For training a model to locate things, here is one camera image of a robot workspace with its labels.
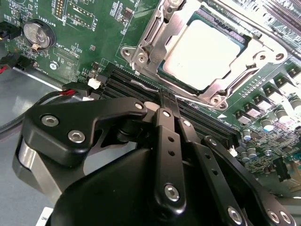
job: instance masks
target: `white connector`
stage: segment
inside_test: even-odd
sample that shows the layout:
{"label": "white connector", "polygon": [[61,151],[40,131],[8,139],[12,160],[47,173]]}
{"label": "white connector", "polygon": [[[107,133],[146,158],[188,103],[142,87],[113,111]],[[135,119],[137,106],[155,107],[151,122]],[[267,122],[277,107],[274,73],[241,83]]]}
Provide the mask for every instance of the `white connector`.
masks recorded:
{"label": "white connector", "polygon": [[88,82],[88,86],[92,87],[93,89],[98,89],[101,85],[101,81],[98,81],[97,79],[90,79]]}

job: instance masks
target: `white label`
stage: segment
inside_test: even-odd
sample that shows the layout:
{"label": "white label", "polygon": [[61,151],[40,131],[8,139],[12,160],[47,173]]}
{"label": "white label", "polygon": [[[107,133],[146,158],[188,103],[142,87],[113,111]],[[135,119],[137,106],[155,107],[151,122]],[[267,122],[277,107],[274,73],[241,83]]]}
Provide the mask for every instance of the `white label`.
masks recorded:
{"label": "white label", "polygon": [[227,118],[227,116],[226,115],[224,115],[224,114],[221,114],[220,116],[218,116],[217,117],[218,119],[223,119],[223,118]]}
{"label": "white label", "polygon": [[53,209],[49,207],[45,207],[43,209],[43,212],[41,213],[41,216],[36,224],[36,226],[45,226],[47,223],[48,218],[50,217]]}

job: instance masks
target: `screw hole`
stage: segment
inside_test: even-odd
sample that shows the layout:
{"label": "screw hole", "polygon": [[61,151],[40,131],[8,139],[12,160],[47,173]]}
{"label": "screw hole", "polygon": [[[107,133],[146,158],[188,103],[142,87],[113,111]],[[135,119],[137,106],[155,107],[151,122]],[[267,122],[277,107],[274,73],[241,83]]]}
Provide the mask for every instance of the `screw hole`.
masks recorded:
{"label": "screw hole", "polygon": [[226,105],[225,104],[221,104],[220,105],[220,109],[225,109],[226,108]]}
{"label": "screw hole", "polygon": [[139,61],[140,61],[140,63],[144,63],[145,62],[144,57],[140,57]]}
{"label": "screw hole", "polygon": [[77,139],[80,138],[80,135],[79,135],[78,133],[75,133],[75,134],[73,134],[72,136],[73,136],[74,138],[77,138]]}
{"label": "screw hole", "polygon": [[175,153],[173,151],[168,151],[170,156],[175,156]]}
{"label": "screw hole", "polygon": [[166,11],[167,11],[167,13],[171,13],[171,12],[173,11],[173,9],[172,9],[171,7],[168,7],[168,8],[166,9]]}
{"label": "screw hole", "polygon": [[218,175],[218,172],[216,170],[212,169],[212,172],[214,175],[216,175],[216,176]]}
{"label": "screw hole", "polygon": [[284,54],[283,53],[279,53],[276,55],[276,60],[282,60],[284,58]]}
{"label": "screw hole", "polygon": [[127,49],[123,51],[123,54],[124,54],[125,56],[127,56],[127,57],[130,56],[130,53],[129,53],[129,51],[128,51]]}
{"label": "screw hole", "polygon": [[55,121],[53,119],[46,119],[47,122],[49,123],[54,123]]}
{"label": "screw hole", "polygon": [[174,139],[173,139],[172,137],[168,137],[168,140],[169,140],[170,142],[174,142]]}

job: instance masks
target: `black bracket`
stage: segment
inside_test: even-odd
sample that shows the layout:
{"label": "black bracket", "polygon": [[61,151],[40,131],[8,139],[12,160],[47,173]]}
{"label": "black bracket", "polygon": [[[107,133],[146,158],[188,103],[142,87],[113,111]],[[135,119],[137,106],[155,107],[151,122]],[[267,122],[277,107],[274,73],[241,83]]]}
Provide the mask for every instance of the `black bracket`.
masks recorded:
{"label": "black bracket", "polygon": [[[185,191],[190,181],[184,179],[187,170],[182,156],[188,154],[195,175],[199,175],[194,180],[209,188],[208,195],[213,199],[204,201],[214,206],[217,225],[294,225],[287,210],[222,144],[214,137],[201,140],[197,136],[192,124],[181,118],[174,95],[161,91],[160,102],[156,111],[130,97],[33,107],[24,118],[23,144],[42,154],[40,162],[49,164],[47,169],[55,169],[57,176],[61,175],[59,167],[55,167],[58,163],[76,171],[96,143],[109,146],[137,142],[141,150],[153,155],[155,173],[148,201],[155,214],[166,221],[185,215],[187,198],[194,195]],[[82,185],[90,188],[93,183]]]}
{"label": "black bracket", "polygon": [[294,225],[291,214],[275,197],[268,193],[223,145],[212,140],[213,138],[208,136],[202,143],[214,153],[236,200],[246,210],[249,220],[254,225]]}
{"label": "black bracket", "polygon": [[81,164],[93,145],[95,132],[102,136],[124,119],[142,119],[144,104],[131,97],[43,105],[26,112],[22,134],[25,143],[57,163]]}

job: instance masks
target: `metal bolt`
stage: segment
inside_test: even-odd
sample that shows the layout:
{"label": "metal bolt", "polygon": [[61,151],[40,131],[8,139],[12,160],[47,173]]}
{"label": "metal bolt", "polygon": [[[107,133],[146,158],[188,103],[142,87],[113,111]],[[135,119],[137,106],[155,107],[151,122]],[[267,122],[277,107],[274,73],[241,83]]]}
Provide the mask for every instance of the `metal bolt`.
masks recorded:
{"label": "metal bolt", "polygon": [[85,135],[78,131],[78,130],[72,130],[68,133],[68,138],[74,143],[80,144],[83,143],[86,139]]}
{"label": "metal bolt", "polygon": [[144,62],[145,62],[145,58],[141,56],[141,57],[139,58],[139,61],[140,61],[140,63],[144,63]]}
{"label": "metal bolt", "polygon": [[166,117],[170,117],[170,114],[166,111],[163,111],[163,114],[166,116]]}
{"label": "metal bolt", "polygon": [[236,224],[241,225],[243,223],[243,219],[240,214],[232,206],[228,207],[228,214]]}
{"label": "metal bolt", "polygon": [[283,211],[280,211],[280,214],[281,214],[283,220],[284,220],[286,223],[288,223],[288,224],[291,224],[291,223],[292,223],[292,221],[290,220],[290,218],[287,216],[286,213],[284,213]]}
{"label": "metal bolt", "polygon": [[210,103],[213,105],[217,105],[222,101],[220,96],[214,96],[210,99]]}
{"label": "metal bolt", "polygon": [[139,103],[136,103],[135,107],[138,108],[138,109],[140,109],[140,110],[143,109],[143,106],[141,104],[139,104]]}
{"label": "metal bolt", "polygon": [[216,143],[216,141],[215,141],[215,140],[213,140],[213,139],[210,139],[209,141],[210,141],[210,143],[211,143],[211,144],[213,144],[214,146],[217,146],[217,143]]}
{"label": "metal bolt", "polygon": [[148,56],[146,53],[140,53],[137,56],[137,58],[138,58],[139,63],[141,63],[141,64],[144,64],[146,61],[148,61]]}
{"label": "metal bolt", "polygon": [[264,154],[265,154],[265,156],[271,156],[272,155],[272,151],[271,150],[265,150]]}
{"label": "metal bolt", "polygon": [[271,218],[272,221],[274,221],[276,224],[279,224],[280,220],[279,217],[274,213],[273,211],[268,211],[268,216]]}
{"label": "metal bolt", "polygon": [[183,123],[184,123],[186,126],[188,126],[188,127],[191,126],[190,122],[188,122],[188,121],[184,121]]}
{"label": "metal bolt", "polygon": [[50,69],[52,69],[52,70],[57,70],[58,69],[58,63],[57,62],[55,62],[55,61],[52,61],[51,63],[50,63],[50,65],[49,65],[49,67],[50,67]]}
{"label": "metal bolt", "polygon": [[53,115],[45,115],[42,117],[41,121],[45,126],[49,127],[57,126],[59,123],[59,120]]}
{"label": "metal bolt", "polygon": [[179,192],[174,186],[166,185],[164,191],[165,191],[165,195],[169,200],[176,202],[180,199]]}

